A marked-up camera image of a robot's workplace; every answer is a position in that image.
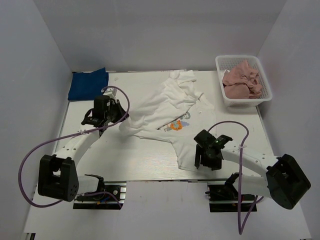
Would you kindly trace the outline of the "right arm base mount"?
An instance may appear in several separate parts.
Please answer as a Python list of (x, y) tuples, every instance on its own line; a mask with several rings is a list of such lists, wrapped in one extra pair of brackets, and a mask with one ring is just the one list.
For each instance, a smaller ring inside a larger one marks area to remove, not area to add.
[[(205, 194), (209, 201), (211, 213), (235, 213), (238, 211), (238, 194), (227, 190), (224, 184), (210, 184)], [(240, 210), (248, 212), (255, 199), (254, 195), (245, 194), (241, 196)]]

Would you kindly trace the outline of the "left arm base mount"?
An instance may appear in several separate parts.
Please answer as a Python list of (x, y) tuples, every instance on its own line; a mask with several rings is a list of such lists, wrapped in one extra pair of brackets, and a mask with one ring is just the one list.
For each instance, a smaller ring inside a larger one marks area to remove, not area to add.
[(126, 198), (126, 182), (104, 182), (97, 195), (78, 195), (74, 210), (120, 210)]

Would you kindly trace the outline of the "white printed t-shirt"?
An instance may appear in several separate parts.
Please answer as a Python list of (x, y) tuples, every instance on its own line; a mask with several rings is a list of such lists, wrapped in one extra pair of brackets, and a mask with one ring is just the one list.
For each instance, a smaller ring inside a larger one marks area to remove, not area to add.
[(208, 168), (195, 167), (194, 137), (213, 125), (216, 112), (205, 94), (196, 90), (196, 81), (192, 70), (172, 71), (130, 110), (119, 130), (124, 136), (170, 143), (179, 169), (207, 173)]

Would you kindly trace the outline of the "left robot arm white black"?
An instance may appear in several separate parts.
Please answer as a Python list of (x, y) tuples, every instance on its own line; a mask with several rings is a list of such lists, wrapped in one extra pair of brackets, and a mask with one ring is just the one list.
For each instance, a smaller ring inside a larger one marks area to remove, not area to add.
[(100, 95), (93, 101), (81, 122), (79, 135), (53, 155), (44, 155), (39, 163), (38, 194), (71, 202), (78, 195), (90, 194), (99, 200), (105, 196), (103, 178), (94, 174), (78, 175), (77, 165), (87, 150), (103, 135), (109, 124), (122, 122), (126, 111), (114, 95)]

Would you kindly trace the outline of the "pink t-shirt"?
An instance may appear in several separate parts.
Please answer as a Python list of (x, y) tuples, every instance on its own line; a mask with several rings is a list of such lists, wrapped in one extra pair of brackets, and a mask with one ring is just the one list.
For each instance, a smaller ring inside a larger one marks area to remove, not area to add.
[(222, 78), (224, 93), (229, 99), (258, 99), (262, 95), (259, 71), (243, 60)]

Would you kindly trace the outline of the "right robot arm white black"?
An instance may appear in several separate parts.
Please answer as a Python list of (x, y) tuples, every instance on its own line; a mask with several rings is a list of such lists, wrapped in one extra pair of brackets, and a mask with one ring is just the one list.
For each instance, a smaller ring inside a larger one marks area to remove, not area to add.
[(230, 161), (256, 173), (255, 176), (233, 173), (225, 181), (221, 197), (236, 200), (242, 195), (256, 195), (273, 199), (291, 210), (311, 188), (307, 176), (291, 155), (266, 155), (241, 147), (229, 136), (214, 137), (207, 130), (198, 133), (194, 140), (196, 168), (220, 170), (223, 161)]

